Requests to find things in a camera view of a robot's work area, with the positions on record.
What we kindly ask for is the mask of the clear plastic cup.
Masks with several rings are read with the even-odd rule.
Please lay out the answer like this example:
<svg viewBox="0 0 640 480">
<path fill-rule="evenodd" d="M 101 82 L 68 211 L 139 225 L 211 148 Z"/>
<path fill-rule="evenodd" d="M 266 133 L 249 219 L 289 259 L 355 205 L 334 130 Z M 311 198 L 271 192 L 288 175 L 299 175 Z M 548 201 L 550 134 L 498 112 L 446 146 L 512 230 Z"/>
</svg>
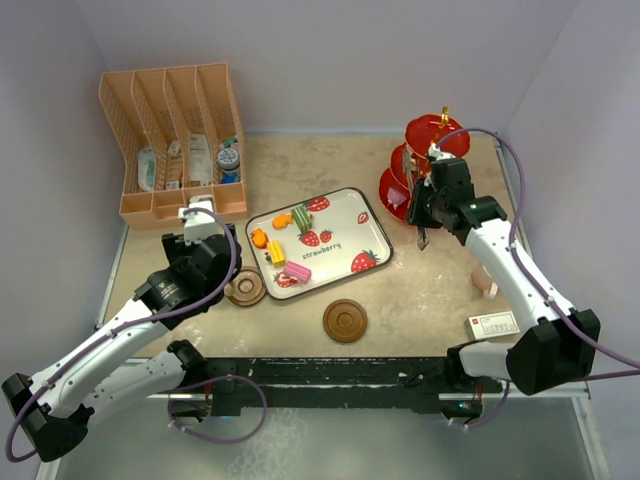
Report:
<svg viewBox="0 0 640 480">
<path fill-rule="evenodd" d="M 478 264 L 474 268 L 471 281 L 486 299 L 492 300 L 497 296 L 499 287 L 484 265 Z"/>
</svg>

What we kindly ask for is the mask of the white sachet packet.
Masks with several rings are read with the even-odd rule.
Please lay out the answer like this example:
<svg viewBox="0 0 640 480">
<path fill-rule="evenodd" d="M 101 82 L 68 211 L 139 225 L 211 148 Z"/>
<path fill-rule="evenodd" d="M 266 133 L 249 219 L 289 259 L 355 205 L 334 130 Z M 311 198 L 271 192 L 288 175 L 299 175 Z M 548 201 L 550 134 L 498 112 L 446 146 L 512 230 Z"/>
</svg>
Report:
<svg viewBox="0 0 640 480">
<path fill-rule="evenodd" d="M 213 167 L 209 145 L 204 134 L 189 134 L 189 178 L 199 185 L 213 182 Z"/>
</svg>

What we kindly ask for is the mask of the yellow toy cake slice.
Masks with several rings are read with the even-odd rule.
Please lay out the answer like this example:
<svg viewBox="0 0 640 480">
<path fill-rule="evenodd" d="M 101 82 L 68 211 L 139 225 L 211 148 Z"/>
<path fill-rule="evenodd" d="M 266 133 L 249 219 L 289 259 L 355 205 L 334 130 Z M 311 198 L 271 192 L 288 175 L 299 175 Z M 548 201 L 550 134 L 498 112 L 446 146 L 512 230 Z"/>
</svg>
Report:
<svg viewBox="0 0 640 480">
<path fill-rule="evenodd" d="M 286 264 L 286 256 L 279 240 L 269 241 L 267 243 L 267 250 L 274 267 L 282 267 Z"/>
</svg>

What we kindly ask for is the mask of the white red card box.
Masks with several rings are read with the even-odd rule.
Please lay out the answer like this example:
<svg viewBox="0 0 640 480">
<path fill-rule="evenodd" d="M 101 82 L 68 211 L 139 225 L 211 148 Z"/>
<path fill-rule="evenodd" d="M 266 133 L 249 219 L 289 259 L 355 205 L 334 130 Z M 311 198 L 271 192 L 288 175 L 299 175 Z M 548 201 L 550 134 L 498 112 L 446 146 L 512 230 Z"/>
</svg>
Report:
<svg viewBox="0 0 640 480">
<path fill-rule="evenodd" d="M 518 334 L 520 329 L 511 311 L 469 317 L 465 321 L 471 338 L 476 341 Z"/>
</svg>

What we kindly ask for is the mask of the orange fish cake left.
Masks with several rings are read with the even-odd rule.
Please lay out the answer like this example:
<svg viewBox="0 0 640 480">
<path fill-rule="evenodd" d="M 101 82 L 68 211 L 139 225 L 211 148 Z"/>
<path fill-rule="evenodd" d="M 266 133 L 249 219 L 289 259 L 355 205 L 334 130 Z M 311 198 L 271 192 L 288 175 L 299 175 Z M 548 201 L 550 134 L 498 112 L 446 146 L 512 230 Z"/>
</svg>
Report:
<svg viewBox="0 0 640 480">
<path fill-rule="evenodd" d="M 258 249 L 264 249 L 269 242 L 268 236 L 261 228 L 256 228 L 251 232 L 251 242 Z"/>
</svg>

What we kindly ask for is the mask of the orange fish cake upper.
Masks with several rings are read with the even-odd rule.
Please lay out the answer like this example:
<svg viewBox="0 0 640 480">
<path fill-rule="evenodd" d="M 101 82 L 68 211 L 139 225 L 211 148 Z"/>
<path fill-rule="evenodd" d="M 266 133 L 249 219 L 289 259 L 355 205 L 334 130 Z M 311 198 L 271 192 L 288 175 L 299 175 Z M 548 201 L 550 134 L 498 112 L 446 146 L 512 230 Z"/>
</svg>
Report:
<svg viewBox="0 0 640 480">
<path fill-rule="evenodd" d="M 292 224 L 293 224 L 293 218 L 291 213 L 279 214 L 272 221 L 272 226 L 276 230 L 282 230 Z"/>
</svg>

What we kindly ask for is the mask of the blue white round tin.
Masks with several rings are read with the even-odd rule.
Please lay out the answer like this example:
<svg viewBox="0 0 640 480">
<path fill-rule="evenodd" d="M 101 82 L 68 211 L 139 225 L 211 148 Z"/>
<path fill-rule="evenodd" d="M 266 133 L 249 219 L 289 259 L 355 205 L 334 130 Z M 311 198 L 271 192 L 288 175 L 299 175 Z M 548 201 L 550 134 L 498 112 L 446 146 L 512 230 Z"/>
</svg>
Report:
<svg viewBox="0 0 640 480">
<path fill-rule="evenodd" d="M 239 152 L 232 147 L 223 148 L 218 152 L 217 162 L 223 171 L 235 171 L 240 167 Z"/>
</svg>

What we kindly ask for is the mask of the orange fish cake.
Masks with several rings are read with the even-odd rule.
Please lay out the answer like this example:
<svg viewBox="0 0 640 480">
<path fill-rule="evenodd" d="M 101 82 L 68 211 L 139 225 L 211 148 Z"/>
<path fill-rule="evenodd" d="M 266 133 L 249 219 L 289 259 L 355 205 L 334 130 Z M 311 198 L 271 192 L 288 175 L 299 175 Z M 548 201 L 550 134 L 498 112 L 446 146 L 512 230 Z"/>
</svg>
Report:
<svg viewBox="0 0 640 480">
<path fill-rule="evenodd" d="M 264 249 L 269 242 L 268 236 L 261 228 L 256 228 L 251 232 L 251 242 L 258 249 Z"/>
<path fill-rule="evenodd" d="M 272 226 L 276 230 L 282 230 L 292 224 L 293 224 L 293 218 L 291 213 L 279 214 L 272 221 Z"/>
</svg>

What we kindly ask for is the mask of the brown coaster centre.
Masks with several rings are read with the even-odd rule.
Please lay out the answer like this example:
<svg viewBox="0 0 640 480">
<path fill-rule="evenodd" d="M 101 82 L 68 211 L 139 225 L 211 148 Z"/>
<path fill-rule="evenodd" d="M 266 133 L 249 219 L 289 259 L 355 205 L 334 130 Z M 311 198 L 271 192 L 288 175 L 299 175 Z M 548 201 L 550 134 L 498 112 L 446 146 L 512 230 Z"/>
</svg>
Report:
<svg viewBox="0 0 640 480">
<path fill-rule="evenodd" d="M 359 340 L 368 327 L 368 316 L 364 308 L 351 299 L 339 299 L 330 303 L 323 313 L 325 333 L 338 343 L 353 343 Z"/>
</svg>

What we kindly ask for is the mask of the green toy cake slice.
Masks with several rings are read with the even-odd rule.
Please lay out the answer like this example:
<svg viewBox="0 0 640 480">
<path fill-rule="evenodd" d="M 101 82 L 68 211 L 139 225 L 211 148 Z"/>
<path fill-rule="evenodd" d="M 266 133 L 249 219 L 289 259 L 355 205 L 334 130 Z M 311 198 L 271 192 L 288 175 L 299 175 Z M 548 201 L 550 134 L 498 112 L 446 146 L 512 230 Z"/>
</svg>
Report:
<svg viewBox="0 0 640 480">
<path fill-rule="evenodd" d="M 291 210 L 291 215 L 301 234 L 304 234 L 312 229 L 312 215 L 304 205 L 294 207 Z"/>
</svg>

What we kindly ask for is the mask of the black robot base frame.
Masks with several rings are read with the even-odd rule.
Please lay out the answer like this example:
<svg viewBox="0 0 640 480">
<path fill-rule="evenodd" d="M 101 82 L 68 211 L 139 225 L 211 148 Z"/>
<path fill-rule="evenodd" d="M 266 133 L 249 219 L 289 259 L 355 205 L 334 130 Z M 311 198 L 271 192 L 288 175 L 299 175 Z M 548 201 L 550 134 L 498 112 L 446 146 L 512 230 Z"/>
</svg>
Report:
<svg viewBox="0 0 640 480">
<path fill-rule="evenodd" d="M 189 341 L 173 341 L 186 374 L 181 382 L 203 393 L 211 388 L 213 416 L 237 416 L 244 408 L 403 409 L 418 414 L 477 418 L 481 393 L 500 393 L 486 377 L 464 379 L 446 373 L 443 357 L 232 358 L 205 357 Z"/>
</svg>

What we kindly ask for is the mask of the white strawberry tray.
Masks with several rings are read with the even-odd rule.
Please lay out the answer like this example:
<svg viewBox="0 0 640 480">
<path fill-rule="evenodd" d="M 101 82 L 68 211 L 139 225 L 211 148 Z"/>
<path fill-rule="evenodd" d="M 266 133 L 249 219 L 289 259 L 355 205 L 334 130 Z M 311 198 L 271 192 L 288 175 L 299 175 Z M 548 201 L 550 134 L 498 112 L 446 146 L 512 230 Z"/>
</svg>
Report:
<svg viewBox="0 0 640 480">
<path fill-rule="evenodd" d="M 304 205 L 312 215 L 312 229 L 301 234 L 293 221 L 282 230 L 272 226 L 275 217 L 291 213 Z M 284 266 L 274 267 L 267 247 L 256 248 L 251 232 L 261 228 L 269 241 L 279 240 L 286 263 L 292 261 L 312 272 L 307 284 L 289 277 Z M 266 283 L 267 294 L 277 300 L 290 300 L 389 263 L 393 247 L 364 193 L 356 188 L 334 192 L 280 207 L 251 218 L 245 227 L 251 253 Z"/>
</svg>

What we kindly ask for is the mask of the brown coaster by mug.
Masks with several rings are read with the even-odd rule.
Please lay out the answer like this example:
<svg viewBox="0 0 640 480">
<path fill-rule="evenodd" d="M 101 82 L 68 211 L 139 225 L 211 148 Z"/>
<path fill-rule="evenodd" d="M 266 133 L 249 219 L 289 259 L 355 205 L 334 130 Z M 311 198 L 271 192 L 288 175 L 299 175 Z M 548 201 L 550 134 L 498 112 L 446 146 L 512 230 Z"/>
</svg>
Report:
<svg viewBox="0 0 640 480">
<path fill-rule="evenodd" d="M 243 267 L 234 280 L 234 294 L 226 298 L 238 307 L 251 307 L 258 304 L 266 295 L 264 281 L 255 267 Z"/>
</svg>

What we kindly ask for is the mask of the pink toy cake slice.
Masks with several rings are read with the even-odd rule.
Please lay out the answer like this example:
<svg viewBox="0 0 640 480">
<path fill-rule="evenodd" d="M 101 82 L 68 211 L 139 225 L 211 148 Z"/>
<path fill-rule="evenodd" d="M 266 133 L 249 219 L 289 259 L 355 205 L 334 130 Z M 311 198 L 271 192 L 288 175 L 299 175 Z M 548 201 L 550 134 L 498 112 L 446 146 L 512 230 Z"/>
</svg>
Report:
<svg viewBox="0 0 640 480">
<path fill-rule="evenodd" d="M 312 272 L 309 268 L 292 261 L 288 261 L 285 264 L 283 272 L 303 284 L 307 284 L 312 276 Z"/>
</svg>

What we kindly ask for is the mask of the red three-tier stand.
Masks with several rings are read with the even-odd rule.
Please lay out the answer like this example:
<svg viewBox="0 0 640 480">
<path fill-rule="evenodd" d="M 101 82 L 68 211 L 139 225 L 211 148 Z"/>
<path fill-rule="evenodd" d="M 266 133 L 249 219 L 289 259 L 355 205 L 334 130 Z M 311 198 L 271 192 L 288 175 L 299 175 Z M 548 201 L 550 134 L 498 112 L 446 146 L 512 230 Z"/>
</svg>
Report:
<svg viewBox="0 0 640 480">
<path fill-rule="evenodd" d="M 390 166 L 382 173 L 379 180 L 378 195 L 385 209 L 397 220 L 404 223 L 409 204 L 409 189 L 402 170 L 402 149 L 408 144 L 413 158 L 419 164 L 419 176 L 424 178 L 430 174 L 431 167 L 427 160 L 427 151 L 432 143 L 437 143 L 446 135 L 461 130 L 462 126 L 450 115 L 450 108 L 444 106 L 440 113 L 425 114 L 411 120 L 405 129 L 404 141 L 392 154 Z M 389 188 L 403 192 L 407 200 L 397 210 L 387 204 L 386 194 Z"/>
</svg>

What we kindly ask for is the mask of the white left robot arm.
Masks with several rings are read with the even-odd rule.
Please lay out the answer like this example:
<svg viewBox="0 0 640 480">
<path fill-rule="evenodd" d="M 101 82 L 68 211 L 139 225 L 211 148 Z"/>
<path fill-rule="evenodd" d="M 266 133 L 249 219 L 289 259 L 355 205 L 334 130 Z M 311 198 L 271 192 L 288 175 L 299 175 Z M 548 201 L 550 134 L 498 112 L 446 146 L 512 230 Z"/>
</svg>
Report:
<svg viewBox="0 0 640 480">
<path fill-rule="evenodd" d="M 15 373 L 3 382 L 14 415 L 5 441 L 10 462 L 32 454 L 43 462 L 57 460 L 125 403 L 202 387 L 207 361 L 188 340 L 172 342 L 136 367 L 125 363 L 142 347 L 219 303 L 242 266 L 242 248 L 232 224 L 216 225 L 213 234 L 198 243 L 165 234 L 162 244 L 167 267 L 150 274 L 101 329 L 50 367 L 33 375 Z M 14 453 L 17 432 L 26 435 L 32 453 Z"/>
</svg>

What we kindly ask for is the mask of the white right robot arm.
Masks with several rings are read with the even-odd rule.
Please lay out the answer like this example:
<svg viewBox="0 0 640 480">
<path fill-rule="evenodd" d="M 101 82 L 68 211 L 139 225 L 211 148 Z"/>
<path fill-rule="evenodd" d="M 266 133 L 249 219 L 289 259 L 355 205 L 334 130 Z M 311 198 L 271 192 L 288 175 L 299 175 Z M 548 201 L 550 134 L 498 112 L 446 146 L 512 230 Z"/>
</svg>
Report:
<svg viewBox="0 0 640 480">
<path fill-rule="evenodd" d="M 475 340 L 447 351 L 446 383 L 467 391 L 480 377 L 511 381 L 526 395 L 587 377 L 601 324 L 577 310 L 544 277 L 492 196 L 475 194 L 468 165 L 443 154 L 429 160 L 430 174 L 415 182 L 406 220 L 419 228 L 444 228 L 467 248 L 507 299 L 519 339 Z"/>
</svg>

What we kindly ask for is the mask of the purple fuzzy sweet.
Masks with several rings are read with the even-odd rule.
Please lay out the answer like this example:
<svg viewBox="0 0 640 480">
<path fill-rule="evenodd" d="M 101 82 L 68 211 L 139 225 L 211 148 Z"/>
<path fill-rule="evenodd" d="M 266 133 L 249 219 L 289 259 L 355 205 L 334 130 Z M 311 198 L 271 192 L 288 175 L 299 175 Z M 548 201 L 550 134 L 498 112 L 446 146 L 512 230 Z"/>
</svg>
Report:
<svg viewBox="0 0 640 480">
<path fill-rule="evenodd" d="M 386 194 L 386 200 L 389 206 L 392 206 L 394 210 L 397 210 L 406 202 L 407 197 L 403 192 L 395 188 L 389 188 Z"/>
</svg>

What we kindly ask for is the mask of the metal serving tongs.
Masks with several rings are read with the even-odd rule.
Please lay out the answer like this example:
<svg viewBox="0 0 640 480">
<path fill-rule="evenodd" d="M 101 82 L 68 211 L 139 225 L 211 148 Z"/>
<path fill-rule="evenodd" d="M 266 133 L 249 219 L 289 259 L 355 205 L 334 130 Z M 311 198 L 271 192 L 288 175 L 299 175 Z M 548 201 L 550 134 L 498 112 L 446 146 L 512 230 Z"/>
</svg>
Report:
<svg viewBox="0 0 640 480">
<path fill-rule="evenodd" d="M 427 228 L 422 225 L 420 215 L 418 214 L 418 200 L 420 193 L 419 186 L 419 164 L 415 160 L 416 170 L 412 175 L 407 175 L 407 187 L 409 189 L 409 204 L 407 207 L 407 213 L 405 215 L 405 221 L 408 225 L 414 226 L 417 231 L 417 247 L 420 251 L 423 251 L 430 242 Z"/>
</svg>

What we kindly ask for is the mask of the small boxed packets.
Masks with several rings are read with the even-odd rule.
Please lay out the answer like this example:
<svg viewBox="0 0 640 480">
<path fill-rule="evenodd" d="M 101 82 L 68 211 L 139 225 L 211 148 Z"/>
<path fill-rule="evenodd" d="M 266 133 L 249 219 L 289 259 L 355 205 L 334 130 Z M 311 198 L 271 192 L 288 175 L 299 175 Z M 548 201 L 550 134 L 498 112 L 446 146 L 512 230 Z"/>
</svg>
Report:
<svg viewBox="0 0 640 480">
<path fill-rule="evenodd" d="M 182 145 L 179 140 L 173 140 L 167 148 L 165 165 L 165 189 L 177 190 L 181 188 L 183 178 Z"/>
</svg>

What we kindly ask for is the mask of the pink desk organizer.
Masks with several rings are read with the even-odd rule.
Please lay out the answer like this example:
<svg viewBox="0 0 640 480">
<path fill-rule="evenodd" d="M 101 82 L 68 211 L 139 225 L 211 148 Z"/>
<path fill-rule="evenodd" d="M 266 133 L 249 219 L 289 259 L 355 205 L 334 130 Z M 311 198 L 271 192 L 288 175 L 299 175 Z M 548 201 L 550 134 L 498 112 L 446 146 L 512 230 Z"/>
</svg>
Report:
<svg viewBox="0 0 640 480">
<path fill-rule="evenodd" d="M 225 220 L 248 215 L 245 138 L 227 63 L 108 72 L 99 99 L 125 163 L 119 213 L 134 230 L 178 224 L 209 196 Z"/>
</svg>

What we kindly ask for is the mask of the blue white pouch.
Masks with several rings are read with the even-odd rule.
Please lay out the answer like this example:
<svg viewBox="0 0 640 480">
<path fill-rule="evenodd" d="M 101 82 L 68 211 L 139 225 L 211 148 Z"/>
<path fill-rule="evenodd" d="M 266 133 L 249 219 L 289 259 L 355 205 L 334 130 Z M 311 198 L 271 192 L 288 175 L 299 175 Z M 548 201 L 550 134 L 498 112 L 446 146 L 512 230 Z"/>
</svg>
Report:
<svg viewBox="0 0 640 480">
<path fill-rule="evenodd" d="M 143 147 L 137 155 L 137 182 L 140 189 L 151 192 L 154 189 L 155 155 L 150 146 Z"/>
</svg>

